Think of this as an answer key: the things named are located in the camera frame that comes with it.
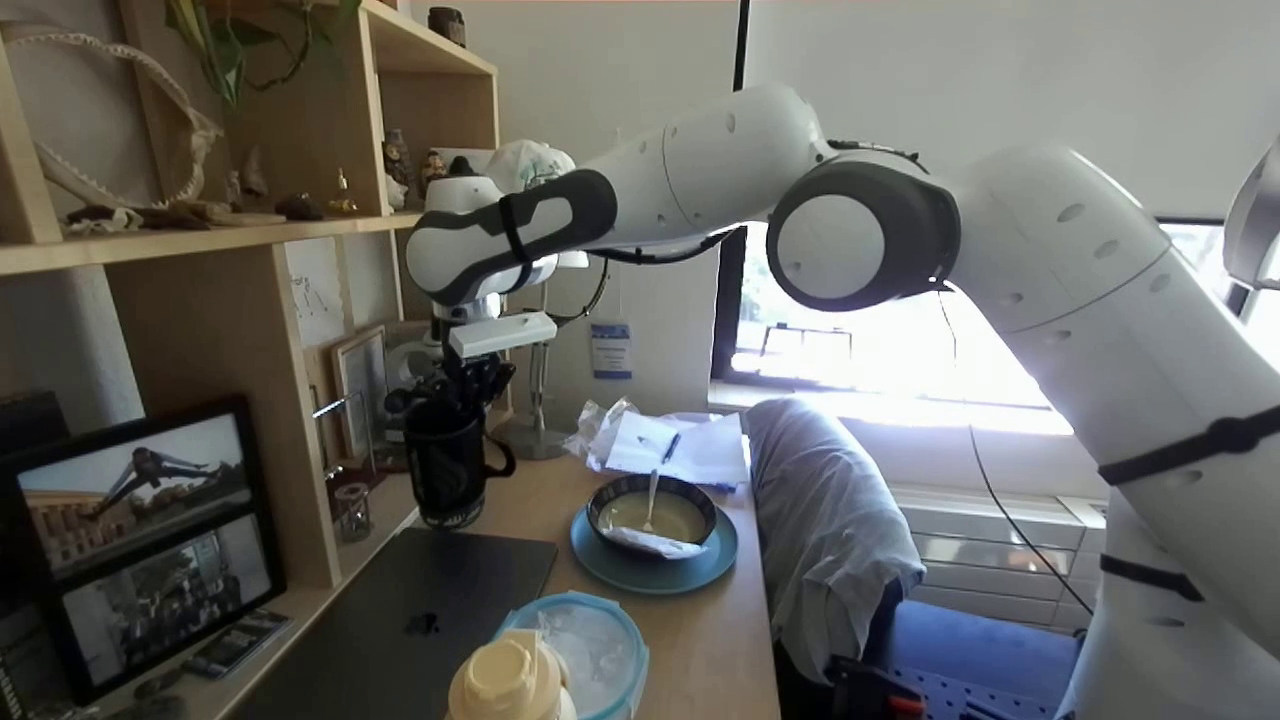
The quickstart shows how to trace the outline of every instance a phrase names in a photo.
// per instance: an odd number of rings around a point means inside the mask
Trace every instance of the food in bowl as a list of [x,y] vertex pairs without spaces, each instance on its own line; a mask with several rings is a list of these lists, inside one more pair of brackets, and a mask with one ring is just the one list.
[[685,479],[665,476],[648,515],[648,476],[621,476],[590,498],[590,531],[638,555],[686,559],[698,555],[713,528],[715,506]]

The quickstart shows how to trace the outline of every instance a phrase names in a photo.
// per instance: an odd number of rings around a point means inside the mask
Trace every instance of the cable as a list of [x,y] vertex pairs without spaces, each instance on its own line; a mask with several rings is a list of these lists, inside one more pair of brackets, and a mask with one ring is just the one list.
[[827,138],[827,145],[831,145],[837,151],[884,151],[884,158],[894,158],[894,160],[915,166],[915,168],[928,177],[928,166],[922,166],[920,151],[911,151],[911,147],[865,145],[865,140],[838,140],[838,138]]
[[[939,310],[939,318],[944,318],[944,324],[947,324],[947,335],[950,335],[950,360],[960,360],[960,332],[954,332],[950,313],[947,313],[947,299],[944,299],[939,293],[937,293],[937,310]],[[963,434],[966,434],[966,453],[970,453],[975,476],[984,479],[984,490],[986,490],[995,514],[1004,515],[1004,523],[1011,528],[1011,537],[1048,570],[1048,577],[1084,610],[1084,615],[1090,615],[1090,606],[1069,586],[1069,577],[1063,577],[1056,564],[1048,564],[1048,555],[1041,553],[1041,545],[1035,545],[1035,539],[1022,531],[1022,523],[1011,519],[1011,514],[1004,509],[1004,499],[1001,499],[1001,491],[995,491],[995,483],[990,483],[990,476],[986,476],[986,464],[984,464],[984,453],[979,453],[979,446],[975,446],[970,426],[963,426]]]
[[621,260],[621,264],[685,264],[692,255],[703,255],[703,251],[721,248],[726,236],[737,236],[737,227],[703,236],[696,248],[674,251],[674,255],[648,255],[638,248],[631,248],[631,251],[602,248],[602,251],[590,251],[590,255]]
[[576,310],[572,318],[548,313],[554,322],[554,330],[566,330],[566,324],[584,322],[601,305],[602,286],[608,286],[608,255],[601,255],[601,278],[596,278],[596,288],[590,288],[584,310]]

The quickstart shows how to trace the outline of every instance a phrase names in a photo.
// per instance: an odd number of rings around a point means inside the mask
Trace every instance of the monitor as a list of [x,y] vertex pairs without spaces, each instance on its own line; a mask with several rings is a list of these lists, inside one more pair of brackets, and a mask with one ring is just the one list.
[[7,458],[0,515],[74,702],[285,594],[239,396]]

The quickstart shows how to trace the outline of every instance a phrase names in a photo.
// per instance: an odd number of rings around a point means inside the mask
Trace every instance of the chair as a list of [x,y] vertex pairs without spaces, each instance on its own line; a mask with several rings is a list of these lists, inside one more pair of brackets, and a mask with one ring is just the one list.
[[937,720],[1050,715],[1080,644],[907,600],[922,586],[911,528],[837,418],[765,400],[744,434],[787,720],[874,720],[884,683],[920,691]]

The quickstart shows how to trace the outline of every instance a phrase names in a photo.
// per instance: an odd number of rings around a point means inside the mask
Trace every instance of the window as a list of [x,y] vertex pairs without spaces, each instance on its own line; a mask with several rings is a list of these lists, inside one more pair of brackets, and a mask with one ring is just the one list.
[[[1227,299],[1221,221],[1162,221],[1201,286]],[[1256,305],[1280,330],[1280,305]],[[765,223],[721,260],[715,381],[838,389],[884,400],[1048,410],[963,293],[922,293],[865,313],[813,313],[768,272]]]

